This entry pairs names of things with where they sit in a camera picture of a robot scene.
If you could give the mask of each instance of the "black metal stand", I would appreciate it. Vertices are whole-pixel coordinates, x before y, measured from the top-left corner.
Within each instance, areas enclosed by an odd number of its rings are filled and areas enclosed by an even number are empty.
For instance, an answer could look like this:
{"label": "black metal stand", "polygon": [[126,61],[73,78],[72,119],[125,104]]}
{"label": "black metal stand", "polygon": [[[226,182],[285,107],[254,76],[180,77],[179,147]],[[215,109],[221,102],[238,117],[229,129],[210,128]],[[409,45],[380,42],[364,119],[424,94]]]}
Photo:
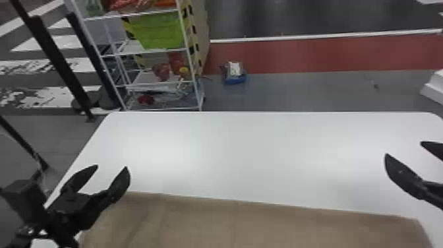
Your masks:
{"label": "black metal stand", "polygon": [[[21,145],[23,147],[23,149],[25,149],[25,151],[27,151],[27,153],[29,153],[29,155],[31,155],[31,157],[33,159],[35,159],[37,161],[37,163],[39,163],[39,165],[41,166],[41,171],[46,171],[49,168],[49,165],[47,164],[47,162],[40,156],[40,154],[38,154],[30,144],[28,144],[26,142],[26,140],[24,140],[24,138],[14,129],[13,126],[11,126],[11,124],[9,124],[5,118],[3,118],[2,115],[0,115],[0,125],[4,128],[4,130],[6,130],[6,132],[8,132],[8,134],[15,139],[15,141],[17,141],[17,143],[19,143],[19,145]],[[31,177],[32,180],[37,181],[38,178],[42,175],[40,170],[37,170]]]}
{"label": "black metal stand", "polygon": [[57,45],[55,45],[55,42],[52,39],[51,34],[49,34],[49,32],[47,31],[42,18],[40,16],[29,17],[28,13],[19,0],[10,1],[17,11],[18,15],[21,17],[25,25],[29,28],[32,35],[42,47],[47,58],[55,67],[55,70],[60,74],[60,77],[69,88],[72,95],[77,100],[78,104],[80,104],[82,110],[88,116],[88,120],[95,120],[95,117],[94,115],[92,115],[92,112],[90,110],[92,104],[88,95],[85,93],[83,87],[73,73],[73,70],[69,67],[60,49],[57,47]]}
{"label": "black metal stand", "polygon": [[108,77],[106,76],[103,70],[103,65],[100,62],[100,58],[98,57],[98,54],[96,53],[91,43],[89,42],[88,38],[86,37],[86,34],[83,32],[83,29],[78,21],[77,16],[75,15],[75,13],[71,12],[66,15],[66,19],[68,19],[69,23],[71,24],[72,28],[75,31],[75,34],[80,40],[86,54],[91,60],[91,63],[94,66],[97,75],[102,81],[103,87],[107,93],[108,98],[111,100],[111,102],[113,102],[113,105],[116,108],[122,107],[121,103],[118,101],[117,95],[115,93],[114,88],[112,87],[111,82],[109,81]]}

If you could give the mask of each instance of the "green bag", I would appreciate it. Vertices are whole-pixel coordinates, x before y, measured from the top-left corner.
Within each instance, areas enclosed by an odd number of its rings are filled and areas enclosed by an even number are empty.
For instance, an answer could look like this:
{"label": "green bag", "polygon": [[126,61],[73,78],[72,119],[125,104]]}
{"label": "green bag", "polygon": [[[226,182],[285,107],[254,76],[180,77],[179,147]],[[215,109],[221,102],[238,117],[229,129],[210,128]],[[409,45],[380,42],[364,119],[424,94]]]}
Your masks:
{"label": "green bag", "polygon": [[183,47],[180,19],[177,13],[131,17],[131,32],[144,49]]}

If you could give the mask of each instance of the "gray floor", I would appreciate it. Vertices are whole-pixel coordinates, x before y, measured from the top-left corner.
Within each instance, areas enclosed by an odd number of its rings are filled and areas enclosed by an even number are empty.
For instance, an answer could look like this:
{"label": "gray floor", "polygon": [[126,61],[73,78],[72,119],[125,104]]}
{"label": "gray floor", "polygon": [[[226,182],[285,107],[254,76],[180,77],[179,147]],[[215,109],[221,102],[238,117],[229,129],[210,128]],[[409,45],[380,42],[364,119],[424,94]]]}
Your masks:
{"label": "gray floor", "polygon": [[[206,82],[205,111],[427,111],[443,117],[443,106],[422,97],[432,71],[384,71],[250,75],[246,84],[226,86],[219,76]],[[11,124],[53,169],[52,189],[74,161],[103,117],[85,123],[83,116],[8,116]],[[0,187],[28,178],[35,162],[14,142],[0,136],[3,173]],[[20,225],[0,200],[0,247]]]}
{"label": "gray floor", "polygon": [[[53,189],[88,142],[103,117],[95,123],[85,123],[83,116],[7,116],[7,121],[38,151],[52,167],[44,189]],[[2,173],[0,187],[17,179],[28,179],[37,164],[21,147],[0,135]],[[0,199],[0,247],[8,244],[21,221],[7,203]]]}
{"label": "gray floor", "polygon": [[206,111],[427,111],[443,106],[419,94],[433,71],[350,71],[249,75],[248,83],[206,83]]}

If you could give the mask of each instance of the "tabletop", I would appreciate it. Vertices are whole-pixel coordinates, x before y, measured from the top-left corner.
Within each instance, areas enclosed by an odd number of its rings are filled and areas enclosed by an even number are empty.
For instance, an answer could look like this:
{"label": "tabletop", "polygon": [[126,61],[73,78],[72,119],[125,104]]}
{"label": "tabletop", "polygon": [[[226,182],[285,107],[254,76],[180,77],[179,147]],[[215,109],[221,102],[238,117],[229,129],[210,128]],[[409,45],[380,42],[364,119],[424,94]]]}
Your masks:
{"label": "tabletop", "polygon": [[[431,113],[120,112],[108,115],[71,168],[98,164],[80,192],[106,189],[128,166],[129,191],[210,197],[416,218],[443,247],[443,212],[392,183],[390,153],[443,182],[443,162],[421,148],[443,142]],[[35,241],[33,247],[49,247]]]}

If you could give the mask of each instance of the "beige cloth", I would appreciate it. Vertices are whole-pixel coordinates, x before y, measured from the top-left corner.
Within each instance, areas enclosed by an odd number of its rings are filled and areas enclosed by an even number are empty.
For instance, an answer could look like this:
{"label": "beige cloth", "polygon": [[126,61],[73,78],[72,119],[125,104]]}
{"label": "beige cloth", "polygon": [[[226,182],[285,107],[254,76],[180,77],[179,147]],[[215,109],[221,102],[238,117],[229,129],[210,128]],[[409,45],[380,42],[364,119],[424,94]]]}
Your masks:
{"label": "beige cloth", "polygon": [[418,221],[333,210],[127,193],[83,248],[422,248]]}

